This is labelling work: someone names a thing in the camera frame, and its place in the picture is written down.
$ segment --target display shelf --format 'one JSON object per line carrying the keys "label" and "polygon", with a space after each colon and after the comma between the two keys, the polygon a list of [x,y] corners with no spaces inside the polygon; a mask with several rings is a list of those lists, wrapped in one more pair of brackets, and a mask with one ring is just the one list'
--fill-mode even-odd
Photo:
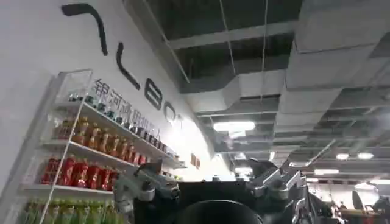
{"label": "display shelf", "polygon": [[[66,147],[67,143],[67,140],[50,140],[42,142],[42,146],[50,150],[63,150]],[[72,141],[69,142],[68,153],[74,154],[76,157],[87,158],[94,162],[99,162],[102,165],[108,165],[122,169],[136,169],[138,167],[117,157],[110,156],[94,149],[90,149],[86,146],[80,145]]]}
{"label": "display shelf", "polygon": [[115,130],[115,132],[118,135],[125,138],[132,139],[134,142],[134,147],[145,156],[150,157],[151,159],[162,159],[164,165],[173,169],[186,167],[177,159],[169,156],[165,152],[162,152],[160,149],[156,148],[151,143],[140,138],[136,134],[132,133],[129,129],[116,123],[106,115],[98,112],[98,110],[96,110],[95,108],[93,108],[87,103],[81,104],[80,102],[64,102],[64,103],[58,103],[56,105],[56,108],[58,108],[59,110],[66,110],[66,111],[74,110],[76,112],[80,106],[82,106],[81,113],[80,113],[81,116],[87,116],[91,121],[97,122],[100,125],[107,127],[111,130]]}
{"label": "display shelf", "polygon": [[[25,184],[21,186],[24,195],[32,197],[45,197],[49,195],[51,185],[46,184]],[[54,185],[53,197],[58,198],[106,198],[112,199],[112,191],[102,191],[88,188],[69,187]]]}

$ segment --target green bottle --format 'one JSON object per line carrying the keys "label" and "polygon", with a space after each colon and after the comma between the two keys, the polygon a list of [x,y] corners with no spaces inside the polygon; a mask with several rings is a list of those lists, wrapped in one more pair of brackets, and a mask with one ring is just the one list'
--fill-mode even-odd
{"label": "green bottle", "polygon": [[72,224],[86,224],[90,214],[90,206],[87,201],[78,200],[75,205],[75,215]]}
{"label": "green bottle", "polygon": [[57,219],[57,224],[71,224],[75,216],[75,204],[76,201],[74,200],[65,200],[61,204],[60,217]]}
{"label": "green bottle", "polygon": [[103,204],[101,201],[90,201],[90,215],[87,224],[101,224],[103,214]]}
{"label": "green bottle", "polygon": [[48,211],[43,220],[43,224],[57,224],[57,219],[60,214],[60,205],[62,201],[59,199],[54,199],[48,207]]}

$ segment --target shelf rack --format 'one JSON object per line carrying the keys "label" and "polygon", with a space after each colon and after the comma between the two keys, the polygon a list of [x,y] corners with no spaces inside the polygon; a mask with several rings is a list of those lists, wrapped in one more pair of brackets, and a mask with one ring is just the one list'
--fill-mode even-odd
{"label": "shelf rack", "polygon": [[[113,199],[113,192],[110,191],[57,184],[40,184],[42,178],[40,175],[44,172],[45,163],[53,156],[60,158],[59,168],[55,173],[53,183],[57,183],[63,163],[70,154],[86,158],[88,161],[98,162],[102,166],[111,166],[121,171],[128,172],[138,168],[138,166],[127,161],[72,142],[70,136],[65,140],[54,139],[54,130],[65,119],[77,121],[79,117],[87,116],[88,120],[97,122],[102,127],[109,128],[121,137],[131,139],[135,150],[141,154],[152,160],[162,159],[163,167],[172,169],[186,167],[184,163],[162,152],[154,145],[132,133],[129,129],[126,129],[85,103],[85,97],[78,102],[68,101],[69,93],[77,92],[83,96],[90,93],[91,81],[92,70],[90,69],[61,72],[58,77],[53,77],[50,81],[44,98],[38,106],[39,110],[36,112],[26,133],[27,137],[10,173],[10,178],[3,190],[2,200],[0,201],[0,223],[18,223],[20,212],[23,211],[26,203],[33,198],[45,200],[42,211],[44,215],[35,222],[36,224],[43,223],[53,198]],[[72,126],[71,133],[74,132],[75,127],[76,122]],[[174,181],[170,177],[165,178],[169,181]]]}

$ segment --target product display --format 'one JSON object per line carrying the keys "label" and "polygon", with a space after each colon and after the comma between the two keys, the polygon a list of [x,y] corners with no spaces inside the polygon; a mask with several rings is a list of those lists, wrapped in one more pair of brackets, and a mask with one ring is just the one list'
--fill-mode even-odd
{"label": "product display", "polygon": [[[44,208],[44,201],[31,200],[20,212],[18,223],[38,224]],[[44,224],[125,224],[124,219],[113,207],[112,201],[62,200],[51,201]]]}
{"label": "product display", "polygon": [[121,173],[151,159],[162,160],[160,169],[183,167],[160,150],[159,138],[142,127],[147,122],[131,120],[130,103],[123,107],[83,72],[62,72],[49,86],[50,100],[43,100],[20,151],[17,179],[10,176],[14,186],[4,189],[1,223],[120,224],[113,203],[97,200],[113,198]]}

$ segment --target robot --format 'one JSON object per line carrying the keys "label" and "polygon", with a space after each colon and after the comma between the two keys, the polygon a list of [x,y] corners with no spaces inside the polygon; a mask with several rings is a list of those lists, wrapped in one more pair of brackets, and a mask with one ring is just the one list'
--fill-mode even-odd
{"label": "robot", "polygon": [[159,175],[162,161],[143,164],[118,175],[115,207],[131,224],[337,223],[299,170],[252,163],[253,180],[196,183]]}

